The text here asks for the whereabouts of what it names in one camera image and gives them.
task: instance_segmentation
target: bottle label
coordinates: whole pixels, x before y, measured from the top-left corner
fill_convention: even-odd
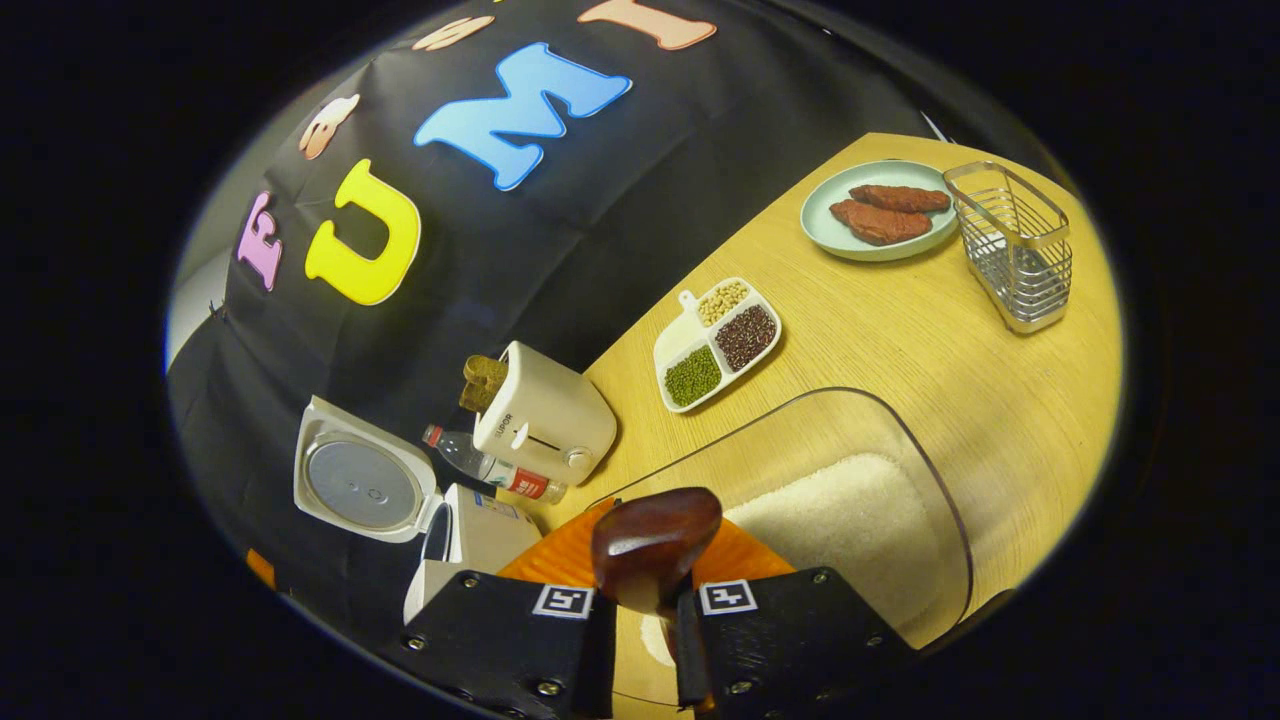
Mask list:
[[[507,489],[516,495],[538,500],[547,492],[547,478],[530,473],[524,468],[516,468],[516,482]]]
[[[547,492],[547,478],[530,473],[524,468],[516,468],[511,462],[498,457],[494,457],[493,469],[485,475],[484,482],[534,500],[538,500]]]

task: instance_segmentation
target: yellow letter u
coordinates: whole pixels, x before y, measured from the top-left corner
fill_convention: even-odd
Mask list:
[[[401,191],[375,178],[366,158],[356,163],[333,199],[337,208],[355,202],[387,224],[387,247],[370,260],[357,254],[334,234],[333,220],[325,220],[311,238],[303,266],[307,277],[320,278],[361,305],[378,305],[390,297],[417,256],[422,219],[417,206]]]

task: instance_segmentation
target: rice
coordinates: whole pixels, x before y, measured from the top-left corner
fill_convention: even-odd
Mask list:
[[[671,657],[671,651],[667,650],[667,638],[662,633],[660,618],[657,615],[643,615],[640,618],[640,639],[644,642],[644,648],[649,651],[649,655],[654,660],[667,667],[676,666],[676,661]]]
[[[937,593],[941,557],[924,502],[896,462],[838,462],[724,512],[796,569],[827,565],[899,632]]]

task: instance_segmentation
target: wire basket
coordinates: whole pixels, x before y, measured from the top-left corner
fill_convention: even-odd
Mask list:
[[[1062,209],[989,160],[952,168],[942,179],[955,197],[969,269],[1009,329],[1030,333],[1061,318],[1071,290]]]

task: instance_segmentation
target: letter m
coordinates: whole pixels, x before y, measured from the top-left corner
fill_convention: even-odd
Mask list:
[[[568,105],[573,118],[599,113],[627,90],[631,79],[609,77],[554,55],[545,42],[516,50],[498,63],[498,79],[506,97],[458,100],[431,114],[413,135],[422,147],[444,142],[484,163],[493,170],[493,184],[508,191],[543,159],[539,145],[513,145],[497,133],[563,137],[564,122],[547,95]]]

